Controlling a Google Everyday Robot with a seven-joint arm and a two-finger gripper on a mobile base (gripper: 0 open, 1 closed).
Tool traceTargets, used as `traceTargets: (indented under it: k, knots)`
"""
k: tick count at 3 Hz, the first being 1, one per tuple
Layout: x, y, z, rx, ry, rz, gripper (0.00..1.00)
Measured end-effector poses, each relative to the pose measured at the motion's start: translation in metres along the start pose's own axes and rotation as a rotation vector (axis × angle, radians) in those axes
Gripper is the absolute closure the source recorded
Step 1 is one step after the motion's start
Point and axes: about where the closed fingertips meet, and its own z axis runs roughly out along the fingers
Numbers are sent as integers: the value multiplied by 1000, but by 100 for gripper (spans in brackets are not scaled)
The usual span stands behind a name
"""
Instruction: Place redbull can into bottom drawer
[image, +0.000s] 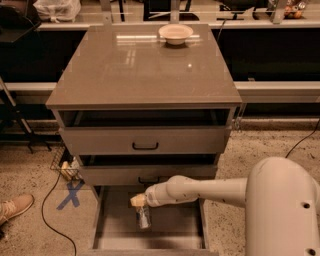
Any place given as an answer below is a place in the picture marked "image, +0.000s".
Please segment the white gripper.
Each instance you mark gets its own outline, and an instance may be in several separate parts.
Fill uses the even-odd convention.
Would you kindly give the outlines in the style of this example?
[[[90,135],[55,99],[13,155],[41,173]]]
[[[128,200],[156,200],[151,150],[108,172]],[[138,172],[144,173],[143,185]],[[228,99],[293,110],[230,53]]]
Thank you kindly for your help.
[[[133,207],[143,207],[148,204],[151,207],[160,207],[170,202],[165,183],[159,183],[147,188],[145,194],[137,194],[130,199]]]

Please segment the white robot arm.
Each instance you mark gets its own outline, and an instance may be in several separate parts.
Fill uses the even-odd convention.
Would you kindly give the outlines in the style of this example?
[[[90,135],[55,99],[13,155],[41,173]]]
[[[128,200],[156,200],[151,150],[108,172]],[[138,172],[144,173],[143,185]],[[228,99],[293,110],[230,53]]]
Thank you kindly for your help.
[[[245,209],[246,256],[319,256],[320,185],[288,158],[259,161],[246,178],[194,180],[173,176],[131,198],[142,228],[145,208],[194,202],[221,202]]]

